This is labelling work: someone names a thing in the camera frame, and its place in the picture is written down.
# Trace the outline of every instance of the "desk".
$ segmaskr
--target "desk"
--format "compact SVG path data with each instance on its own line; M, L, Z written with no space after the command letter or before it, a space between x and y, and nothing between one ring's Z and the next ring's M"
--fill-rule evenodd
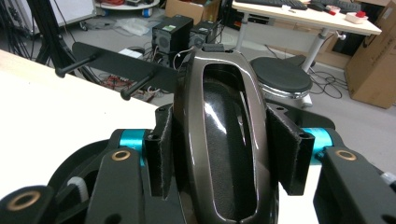
M156 106L0 50L0 199L47 185L72 153L116 129L152 129ZM279 224L318 223L312 198L319 166L310 168L304 197L280 192Z
M378 29L375 25L370 23L369 21L364 22L363 24L354 24L345 20L346 15L338 13L334 16L330 15L326 12L319 12L313 9L308 10L293 10L293 11L285 11L282 10L281 7L266 7L266 6L258 6L246 3L238 3L233 1L233 8L243 12L244 18L242 19L241 29L239 30L238 41L236 43L236 50L240 50L242 46L242 41L245 37L246 29L248 26L248 17L249 14L257 14L263 15L266 17L274 18L274 19L282 19L286 21L297 21L300 23L313 25L317 27L322 27L320 34L318 34L315 41L312 43L310 50L308 51L308 55L302 68L305 72L309 70L311 63L316 58L318 51L326 39L327 34L330 30L340 30L349 33L355 33L360 35L379 35L381 34L381 30ZM311 106L312 102L308 95L308 98L305 99L304 106Z

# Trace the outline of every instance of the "chair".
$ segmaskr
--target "chair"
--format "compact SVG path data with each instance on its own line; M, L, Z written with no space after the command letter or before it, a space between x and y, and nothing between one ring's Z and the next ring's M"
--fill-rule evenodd
M310 76L301 67L286 60L259 57L250 61L250 65L266 97L303 100L312 87Z

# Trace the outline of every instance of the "cardboard box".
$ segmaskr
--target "cardboard box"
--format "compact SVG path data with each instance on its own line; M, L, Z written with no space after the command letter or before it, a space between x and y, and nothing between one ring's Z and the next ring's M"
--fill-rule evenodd
M200 21L216 21L219 13L220 0L212 0L210 3L201 5L197 1L183 2L179 0L167 0L165 16L173 17L182 15L194 19L194 25Z
M380 35L367 36L346 66L352 99L389 108L396 102L396 0L377 22Z

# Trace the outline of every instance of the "black speaker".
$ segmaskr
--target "black speaker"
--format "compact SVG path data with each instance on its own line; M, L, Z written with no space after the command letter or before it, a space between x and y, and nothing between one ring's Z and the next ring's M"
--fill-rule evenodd
M152 28L152 48L161 53L178 53L189 47L193 19L181 15L168 18Z
M215 44L218 24L213 21L200 21L190 30L189 47L200 48L203 44Z

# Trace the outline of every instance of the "red object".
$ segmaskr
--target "red object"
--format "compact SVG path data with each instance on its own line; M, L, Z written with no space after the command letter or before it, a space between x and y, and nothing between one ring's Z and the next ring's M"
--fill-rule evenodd
M359 17L359 18L364 18L364 17L366 16L366 13L363 12L363 11L359 11L359 12L356 13L355 16L356 16L356 17Z

